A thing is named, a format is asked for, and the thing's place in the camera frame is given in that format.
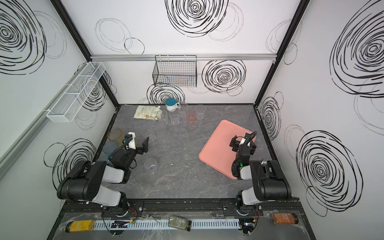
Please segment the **blue glass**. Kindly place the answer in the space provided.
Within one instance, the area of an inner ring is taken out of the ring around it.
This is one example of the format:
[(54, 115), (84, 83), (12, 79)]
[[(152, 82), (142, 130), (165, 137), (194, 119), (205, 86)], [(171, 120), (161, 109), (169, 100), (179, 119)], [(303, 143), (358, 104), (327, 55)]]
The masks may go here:
[(108, 156), (118, 148), (119, 144), (116, 141), (107, 141), (102, 148), (102, 153)]

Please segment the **amber glass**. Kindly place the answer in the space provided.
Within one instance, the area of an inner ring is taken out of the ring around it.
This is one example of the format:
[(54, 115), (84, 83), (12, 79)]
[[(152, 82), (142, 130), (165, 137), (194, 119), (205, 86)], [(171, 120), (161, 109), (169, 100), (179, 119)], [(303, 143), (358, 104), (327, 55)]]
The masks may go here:
[(120, 129), (113, 129), (108, 133), (108, 140), (115, 141), (121, 146), (124, 141), (124, 134)]

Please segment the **pink tray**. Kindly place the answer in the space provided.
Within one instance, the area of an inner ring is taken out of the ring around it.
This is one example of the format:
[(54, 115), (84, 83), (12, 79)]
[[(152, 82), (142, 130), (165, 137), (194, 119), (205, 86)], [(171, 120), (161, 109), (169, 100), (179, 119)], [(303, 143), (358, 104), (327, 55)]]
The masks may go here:
[(244, 143), (251, 133), (250, 130), (222, 120), (199, 153), (199, 159), (232, 180), (251, 180), (251, 168), (246, 163), (240, 164), (240, 176), (233, 176), (232, 164), (236, 159), (237, 147), (230, 146), (234, 137), (234, 145), (237, 146)]

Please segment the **clear faceted glass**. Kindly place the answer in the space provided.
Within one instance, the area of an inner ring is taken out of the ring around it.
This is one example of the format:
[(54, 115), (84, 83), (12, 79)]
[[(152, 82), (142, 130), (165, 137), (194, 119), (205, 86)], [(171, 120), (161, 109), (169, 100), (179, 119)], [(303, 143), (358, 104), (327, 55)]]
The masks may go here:
[(181, 113), (179, 109), (172, 110), (169, 112), (170, 121), (173, 125), (178, 125), (181, 119)]

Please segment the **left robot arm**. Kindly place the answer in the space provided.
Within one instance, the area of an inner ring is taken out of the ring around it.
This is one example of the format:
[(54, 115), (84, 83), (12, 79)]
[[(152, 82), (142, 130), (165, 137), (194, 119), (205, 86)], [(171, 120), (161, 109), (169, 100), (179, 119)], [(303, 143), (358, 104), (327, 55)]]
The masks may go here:
[(61, 200), (91, 202), (127, 211), (129, 203), (126, 194), (111, 190), (102, 183), (126, 184), (133, 169), (132, 162), (135, 161), (136, 155), (148, 152), (149, 141), (150, 138), (146, 137), (142, 145), (137, 147), (135, 133), (126, 134), (123, 145), (108, 157), (112, 167), (105, 161), (80, 161), (59, 184), (57, 197)]

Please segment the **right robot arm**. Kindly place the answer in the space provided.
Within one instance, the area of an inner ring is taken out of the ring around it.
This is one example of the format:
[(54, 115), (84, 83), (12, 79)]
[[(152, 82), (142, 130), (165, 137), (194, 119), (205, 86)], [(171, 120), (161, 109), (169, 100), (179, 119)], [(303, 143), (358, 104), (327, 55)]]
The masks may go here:
[(234, 136), (230, 147), (236, 153), (231, 165), (233, 177), (251, 180), (253, 186), (237, 195), (239, 206), (257, 205), (268, 201), (286, 201), (292, 197), (291, 187), (276, 160), (251, 160), (256, 151), (253, 138), (256, 133), (246, 133), (244, 137)]

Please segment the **clear tall glass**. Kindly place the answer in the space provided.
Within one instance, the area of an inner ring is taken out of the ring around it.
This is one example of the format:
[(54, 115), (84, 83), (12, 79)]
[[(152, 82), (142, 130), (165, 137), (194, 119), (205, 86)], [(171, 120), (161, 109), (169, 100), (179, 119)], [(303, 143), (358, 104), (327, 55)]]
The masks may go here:
[(143, 135), (145, 138), (149, 138), (149, 143), (156, 141), (156, 132), (154, 126), (145, 126), (143, 129)]

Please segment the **short clear glass front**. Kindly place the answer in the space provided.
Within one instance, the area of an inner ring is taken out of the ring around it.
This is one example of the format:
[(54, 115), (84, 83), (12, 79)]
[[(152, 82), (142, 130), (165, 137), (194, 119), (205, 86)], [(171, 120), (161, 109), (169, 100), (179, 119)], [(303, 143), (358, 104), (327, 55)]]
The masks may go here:
[(144, 168), (150, 174), (154, 174), (158, 170), (158, 161), (155, 158), (148, 158), (144, 161)]

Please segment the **frosted textured glass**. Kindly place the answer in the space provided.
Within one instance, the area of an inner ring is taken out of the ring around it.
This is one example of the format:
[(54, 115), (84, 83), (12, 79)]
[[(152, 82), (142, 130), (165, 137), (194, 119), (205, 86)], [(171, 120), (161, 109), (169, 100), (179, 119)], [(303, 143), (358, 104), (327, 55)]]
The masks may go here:
[(167, 136), (167, 126), (162, 123), (158, 122), (155, 126), (155, 133), (157, 135), (157, 138), (164, 139)]

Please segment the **organic sugar pouch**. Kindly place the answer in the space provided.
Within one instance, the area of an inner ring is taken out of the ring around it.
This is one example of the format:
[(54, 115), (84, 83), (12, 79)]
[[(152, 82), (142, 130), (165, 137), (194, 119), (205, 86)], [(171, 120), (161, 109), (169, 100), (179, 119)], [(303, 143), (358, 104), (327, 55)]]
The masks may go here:
[(134, 119), (157, 120), (158, 116), (160, 116), (161, 113), (162, 113), (162, 110), (160, 109), (159, 106), (154, 107), (154, 106), (139, 105), (134, 114)]

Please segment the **white cup teal lid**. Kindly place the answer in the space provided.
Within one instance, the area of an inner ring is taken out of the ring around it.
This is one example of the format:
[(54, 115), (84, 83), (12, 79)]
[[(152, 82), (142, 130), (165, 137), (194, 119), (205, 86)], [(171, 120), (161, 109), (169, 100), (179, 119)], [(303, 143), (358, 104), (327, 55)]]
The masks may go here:
[(165, 105), (168, 112), (171, 112), (180, 108), (180, 103), (174, 98), (166, 99)]

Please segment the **clear glass behind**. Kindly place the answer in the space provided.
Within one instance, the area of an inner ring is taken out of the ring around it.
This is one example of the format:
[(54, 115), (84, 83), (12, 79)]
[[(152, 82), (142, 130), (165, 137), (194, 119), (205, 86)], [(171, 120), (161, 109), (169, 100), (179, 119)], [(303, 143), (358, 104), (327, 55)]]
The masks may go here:
[(186, 103), (180, 104), (181, 118), (187, 117), (187, 111), (189, 109), (189, 105)]

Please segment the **pink small glass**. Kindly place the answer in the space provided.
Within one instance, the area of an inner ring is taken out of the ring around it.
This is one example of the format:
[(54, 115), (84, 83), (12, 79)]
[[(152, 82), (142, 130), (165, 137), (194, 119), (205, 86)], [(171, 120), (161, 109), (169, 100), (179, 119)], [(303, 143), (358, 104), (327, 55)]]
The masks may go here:
[(197, 112), (195, 109), (189, 109), (186, 112), (186, 116), (187, 116), (187, 121), (189, 123), (194, 123), (196, 121), (196, 118), (197, 118)]

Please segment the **yellow liquid bottle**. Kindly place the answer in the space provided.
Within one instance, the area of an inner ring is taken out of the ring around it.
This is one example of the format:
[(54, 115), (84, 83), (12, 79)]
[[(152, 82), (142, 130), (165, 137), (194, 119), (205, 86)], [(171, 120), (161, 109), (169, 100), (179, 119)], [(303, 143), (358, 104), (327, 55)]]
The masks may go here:
[(71, 221), (67, 223), (65, 232), (75, 233), (75, 232), (93, 231), (95, 223), (96, 223), (95, 220)]

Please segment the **orange liquid bottle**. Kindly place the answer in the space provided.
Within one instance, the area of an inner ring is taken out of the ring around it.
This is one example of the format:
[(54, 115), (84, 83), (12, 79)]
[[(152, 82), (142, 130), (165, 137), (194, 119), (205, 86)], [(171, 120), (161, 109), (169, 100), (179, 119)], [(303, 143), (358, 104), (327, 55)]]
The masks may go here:
[(293, 213), (273, 213), (272, 220), (275, 225), (296, 225), (299, 218)]

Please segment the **clear green bottle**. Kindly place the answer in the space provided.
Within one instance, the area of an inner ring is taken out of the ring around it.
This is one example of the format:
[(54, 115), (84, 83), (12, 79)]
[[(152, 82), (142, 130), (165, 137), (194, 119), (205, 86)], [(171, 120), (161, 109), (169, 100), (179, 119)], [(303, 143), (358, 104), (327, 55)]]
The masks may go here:
[(190, 232), (192, 221), (177, 216), (171, 216), (168, 221), (168, 227)]

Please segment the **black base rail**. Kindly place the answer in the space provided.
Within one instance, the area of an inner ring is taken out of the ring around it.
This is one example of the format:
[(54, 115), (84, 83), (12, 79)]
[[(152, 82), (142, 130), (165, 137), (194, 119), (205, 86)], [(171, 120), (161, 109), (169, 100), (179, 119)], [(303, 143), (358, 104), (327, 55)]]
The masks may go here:
[(260, 204), (246, 206), (241, 205), (235, 198), (220, 199), (129, 199), (130, 207), (135, 209), (141, 216), (146, 213), (154, 212), (214, 212), (229, 216), (238, 211), (253, 212), (259, 210), (262, 214), (264, 210), (288, 210), (299, 209), (302, 204), (298, 198), (288, 201), (271, 201)]

